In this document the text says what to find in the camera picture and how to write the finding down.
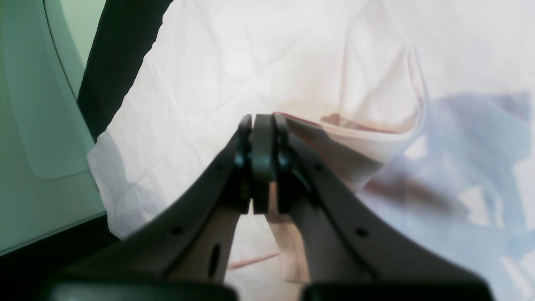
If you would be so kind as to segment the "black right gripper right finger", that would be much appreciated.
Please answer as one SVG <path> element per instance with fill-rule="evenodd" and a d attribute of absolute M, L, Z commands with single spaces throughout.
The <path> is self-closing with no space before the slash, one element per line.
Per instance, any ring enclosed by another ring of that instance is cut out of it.
<path fill-rule="evenodd" d="M 485 280 L 373 213 L 289 118 L 274 115 L 277 208 L 303 239 L 311 284 L 303 301 L 491 301 Z"/>

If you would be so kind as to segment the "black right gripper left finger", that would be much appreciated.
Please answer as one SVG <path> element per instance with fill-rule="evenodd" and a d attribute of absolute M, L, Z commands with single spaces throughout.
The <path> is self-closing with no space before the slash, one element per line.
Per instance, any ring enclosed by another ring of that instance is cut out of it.
<path fill-rule="evenodd" d="M 44 301 L 237 301 L 224 285 L 239 217 L 269 211 L 273 115 L 246 115 L 202 175 L 153 221 L 60 271 Z"/>

